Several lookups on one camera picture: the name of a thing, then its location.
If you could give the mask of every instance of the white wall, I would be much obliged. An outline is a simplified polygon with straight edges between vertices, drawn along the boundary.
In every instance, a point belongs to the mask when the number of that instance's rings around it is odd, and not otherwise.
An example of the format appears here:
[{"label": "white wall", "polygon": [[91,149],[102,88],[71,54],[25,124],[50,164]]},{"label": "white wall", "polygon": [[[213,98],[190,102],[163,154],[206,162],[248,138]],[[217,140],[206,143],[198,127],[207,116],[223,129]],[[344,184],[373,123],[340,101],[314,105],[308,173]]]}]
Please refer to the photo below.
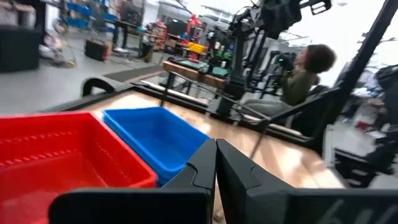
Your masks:
[{"label": "white wall", "polygon": [[159,4],[154,2],[147,2],[145,4],[145,13],[142,20],[142,25],[146,25],[150,22],[155,22],[157,19],[157,12],[159,10]]}]

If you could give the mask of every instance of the blue plastic bin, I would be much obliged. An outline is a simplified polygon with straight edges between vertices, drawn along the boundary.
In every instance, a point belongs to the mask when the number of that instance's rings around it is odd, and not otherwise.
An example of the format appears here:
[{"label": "blue plastic bin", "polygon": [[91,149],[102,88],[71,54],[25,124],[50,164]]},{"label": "blue plastic bin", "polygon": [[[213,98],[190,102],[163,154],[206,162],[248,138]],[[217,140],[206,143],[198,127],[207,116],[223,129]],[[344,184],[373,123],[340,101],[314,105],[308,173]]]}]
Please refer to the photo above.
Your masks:
[{"label": "blue plastic bin", "polygon": [[163,107],[106,110],[104,122],[159,176],[164,185],[209,137]]}]

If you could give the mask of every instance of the person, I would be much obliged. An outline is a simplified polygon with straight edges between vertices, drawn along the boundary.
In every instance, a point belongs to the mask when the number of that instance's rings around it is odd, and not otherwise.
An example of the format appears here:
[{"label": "person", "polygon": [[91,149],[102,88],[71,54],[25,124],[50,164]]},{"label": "person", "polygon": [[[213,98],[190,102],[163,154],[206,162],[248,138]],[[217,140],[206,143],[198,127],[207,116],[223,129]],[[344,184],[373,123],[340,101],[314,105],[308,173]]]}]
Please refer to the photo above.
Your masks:
[{"label": "person", "polygon": [[198,44],[206,46],[207,44],[207,23],[203,22],[201,24],[201,31],[199,32],[198,36]]},{"label": "person", "polygon": [[303,103],[313,85],[318,84],[318,74],[328,71],[336,60],[335,52],[325,44],[309,45],[296,57],[294,71],[282,78],[282,96],[280,99],[251,99],[244,106],[266,116],[274,116],[284,110]]}]

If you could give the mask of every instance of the yellow object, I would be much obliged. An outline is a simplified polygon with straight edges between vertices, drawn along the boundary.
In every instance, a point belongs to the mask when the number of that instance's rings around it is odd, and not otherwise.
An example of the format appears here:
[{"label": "yellow object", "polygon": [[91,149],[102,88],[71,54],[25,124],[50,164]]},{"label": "yellow object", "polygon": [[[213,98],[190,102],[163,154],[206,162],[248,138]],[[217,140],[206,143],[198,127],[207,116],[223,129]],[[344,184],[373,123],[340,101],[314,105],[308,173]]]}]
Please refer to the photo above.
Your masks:
[{"label": "yellow object", "polygon": [[196,44],[194,42],[189,42],[188,44],[188,50],[191,52],[195,52],[197,54],[202,54],[205,52],[206,47],[200,44]]}]

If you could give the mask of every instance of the black bag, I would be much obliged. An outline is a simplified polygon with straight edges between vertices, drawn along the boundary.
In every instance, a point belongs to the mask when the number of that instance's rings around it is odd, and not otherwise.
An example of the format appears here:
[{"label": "black bag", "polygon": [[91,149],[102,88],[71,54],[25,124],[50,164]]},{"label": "black bag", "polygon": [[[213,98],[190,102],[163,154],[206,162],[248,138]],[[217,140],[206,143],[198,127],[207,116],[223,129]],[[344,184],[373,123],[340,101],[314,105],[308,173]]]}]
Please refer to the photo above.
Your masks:
[{"label": "black bag", "polygon": [[35,70],[39,67],[39,30],[0,26],[0,73]]},{"label": "black bag", "polygon": [[88,39],[86,40],[85,55],[103,62],[108,58],[108,45],[103,40],[95,38]]}]

